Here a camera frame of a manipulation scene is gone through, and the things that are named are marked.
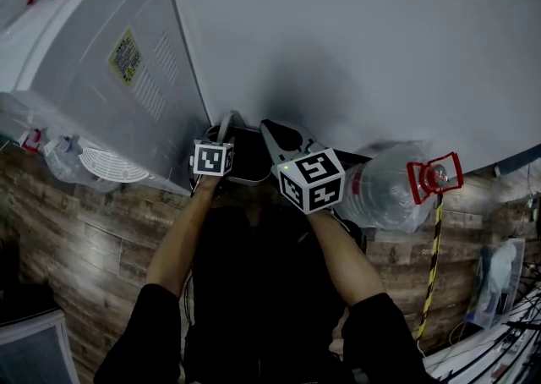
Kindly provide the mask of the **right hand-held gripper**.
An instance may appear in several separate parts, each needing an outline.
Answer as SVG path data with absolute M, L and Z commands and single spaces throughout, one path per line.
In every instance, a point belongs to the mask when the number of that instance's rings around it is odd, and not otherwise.
M 280 193 L 308 215 L 342 201 L 346 173 L 336 153 L 306 128 L 264 119 L 260 133 Z

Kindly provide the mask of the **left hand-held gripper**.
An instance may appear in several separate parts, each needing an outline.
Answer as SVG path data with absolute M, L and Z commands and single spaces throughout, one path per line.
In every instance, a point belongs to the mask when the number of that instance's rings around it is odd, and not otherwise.
M 204 136 L 194 140 L 189 157 L 190 174 L 221 178 L 232 171 L 234 138 L 226 137 L 231 120 L 232 113 L 229 112 L 222 119 L 220 128 L 213 127 Z

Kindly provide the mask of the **black bin with white rim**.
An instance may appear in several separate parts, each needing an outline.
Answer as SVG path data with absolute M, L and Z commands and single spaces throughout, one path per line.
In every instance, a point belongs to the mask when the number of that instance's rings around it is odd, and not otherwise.
M 232 120 L 226 137 L 234 138 L 234 157 L 232 171 L 226 175 L 225 180 L 248 186 L 258 185 L 271 174 L 271 157 L 260 131 L 247 126 L 238 112 L 230 112 Z M 220 124 L 210 129 L 220 128 Z

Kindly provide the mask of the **person's left forearm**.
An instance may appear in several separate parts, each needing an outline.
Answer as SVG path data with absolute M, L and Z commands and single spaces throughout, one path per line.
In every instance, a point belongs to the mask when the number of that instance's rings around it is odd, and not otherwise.
M 205 218 L 220 177 L 202 176 L 199 186 L 157 248 L 146 273 L 146 283 L 156 284 L 180 298 L 190 272 Z

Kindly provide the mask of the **person's right forearm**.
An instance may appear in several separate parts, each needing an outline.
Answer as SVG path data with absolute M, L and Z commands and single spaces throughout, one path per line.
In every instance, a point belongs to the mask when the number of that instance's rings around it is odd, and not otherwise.
M 320 244 L 332 284 L 346 306 L 355 310 L 356 315 L 376 316 L 385 297 L 378 272 L 328 211 L 317 211 L 307 218 Z

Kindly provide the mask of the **white water dispenser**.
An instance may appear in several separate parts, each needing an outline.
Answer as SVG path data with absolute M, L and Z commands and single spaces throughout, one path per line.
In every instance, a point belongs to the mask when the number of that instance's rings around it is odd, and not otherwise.
M 0 31 L 0 134 L 67 136 L 186 195 L 208 127 L 175 0 L 40 0 Z

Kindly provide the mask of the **person's black clothing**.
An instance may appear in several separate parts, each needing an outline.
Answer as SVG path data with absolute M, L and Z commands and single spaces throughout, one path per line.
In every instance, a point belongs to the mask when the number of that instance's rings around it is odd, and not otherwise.
M 210 208 L 179 299 L 139 292 L 94 384 L 436 384 L 401 310 L 348 308 L 307 216 L 270 206 Z

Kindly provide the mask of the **clear bag trash bin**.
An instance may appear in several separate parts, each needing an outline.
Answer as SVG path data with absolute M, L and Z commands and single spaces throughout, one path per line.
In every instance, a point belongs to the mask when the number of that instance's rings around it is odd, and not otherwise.
M 465 322 L 489 329 L 505 321 L 513 307 L 525 251 L 524 239 L 485 245 L 480 252 Z

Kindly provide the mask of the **white framed ribbed glass partition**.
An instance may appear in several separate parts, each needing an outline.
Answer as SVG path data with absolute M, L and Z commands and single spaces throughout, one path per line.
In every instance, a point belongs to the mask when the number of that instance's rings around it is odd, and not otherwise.
M 79 384 L 62 310 L 0 325 L 0 384 Z

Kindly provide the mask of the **white workbench with black rails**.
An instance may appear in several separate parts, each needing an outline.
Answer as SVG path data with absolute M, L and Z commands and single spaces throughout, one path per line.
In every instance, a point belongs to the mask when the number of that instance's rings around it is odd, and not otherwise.
M 507 320 L 424 359 L 439 384 L 522 384 L 541 354 L 541 284 Z

